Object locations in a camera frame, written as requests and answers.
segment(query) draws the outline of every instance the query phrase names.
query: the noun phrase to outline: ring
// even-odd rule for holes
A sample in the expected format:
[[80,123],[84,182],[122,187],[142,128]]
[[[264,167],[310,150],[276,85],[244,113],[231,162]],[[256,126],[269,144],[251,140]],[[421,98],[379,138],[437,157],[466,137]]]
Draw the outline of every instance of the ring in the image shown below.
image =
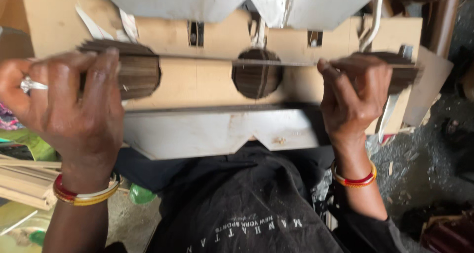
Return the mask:
[[25,74],[25,79],[21,81],[20,88],[23,90],[23,92],[28,92],[31,89],[39,89],[39,90],[48,90],[48,86],[44,85],[42,83],[35,82],[31,79],[31,77]]

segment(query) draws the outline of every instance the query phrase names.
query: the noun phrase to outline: cloth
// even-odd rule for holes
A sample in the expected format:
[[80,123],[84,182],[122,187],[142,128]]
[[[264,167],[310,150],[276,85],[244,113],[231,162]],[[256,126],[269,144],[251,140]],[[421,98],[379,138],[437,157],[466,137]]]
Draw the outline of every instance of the cloth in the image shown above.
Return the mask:
[[[234,155],[174,160],[179,171],[155,188],[163,219],[147,252],[404,252],[389,219],[345,212],[343,230],[331,233],[310,205],[310,185],[322,174],[301,173],[324,169],[304,154],[283,153],[244,147]],[[126,166],[116,167],[129,178]]]
[[13,113],[0,102],[0,129],[4,130],[15,130],[25,128]]

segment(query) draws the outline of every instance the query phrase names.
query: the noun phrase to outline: bangle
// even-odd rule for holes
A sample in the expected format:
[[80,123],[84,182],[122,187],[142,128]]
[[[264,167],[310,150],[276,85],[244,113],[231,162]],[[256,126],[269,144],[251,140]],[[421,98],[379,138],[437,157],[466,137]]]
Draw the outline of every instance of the bangle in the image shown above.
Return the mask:
[[345,187],[348,188],[362,188],[365,187],[375,181],[375,178],[377,177],[377,168],[375,167],[375,164],[370,160],[370,164],[372,165],[372,171],[370,174],[365,177],[364,179],[360,180],[349,180],[346,179],[336,172],[336,161],[333,161],[331,164],[331,171],[332,171],[332,177],[340,184],[342,184]]
[[56,197],[73,206],[89,206],[100,203],[111,197],[119,188],[120,176],[114,174],[115,182],[107,189],[93,194],[77,194],[64,188],[62,185],[62,174],[58,175],[53,184],[53,190]]

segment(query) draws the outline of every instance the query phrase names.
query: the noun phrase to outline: wood shavings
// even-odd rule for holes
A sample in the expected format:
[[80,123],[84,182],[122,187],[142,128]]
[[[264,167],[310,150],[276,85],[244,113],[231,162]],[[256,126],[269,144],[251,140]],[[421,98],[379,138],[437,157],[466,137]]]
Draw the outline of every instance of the wood shavings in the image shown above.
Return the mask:
[[394,169],[394,162],[390,161],[390,164],[388,166],[388,176],[392,176],[393,169]]

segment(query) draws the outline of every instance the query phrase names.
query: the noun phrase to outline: hand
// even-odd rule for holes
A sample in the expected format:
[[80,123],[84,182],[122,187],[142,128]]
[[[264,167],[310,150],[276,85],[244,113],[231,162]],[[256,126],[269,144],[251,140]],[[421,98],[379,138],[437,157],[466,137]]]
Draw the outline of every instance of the hand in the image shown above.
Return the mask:
[[[72,52],[40,62],[0,64],[0,100],[61,154],[63,183],[70,191],[93,193],[107,188],[123,139],[118,66],[116,48],[98,56]],[[83,72],[87,72],[86,84],[80,97]],[[30,96],[23,93],[23,73],[49,89],[32,89]]]
[[333,147],[364,147],[365,129],[387,101],[392,67],[374,56],[353,54],[329,63],[321,59],[317,68],[324,79],[321,110]]

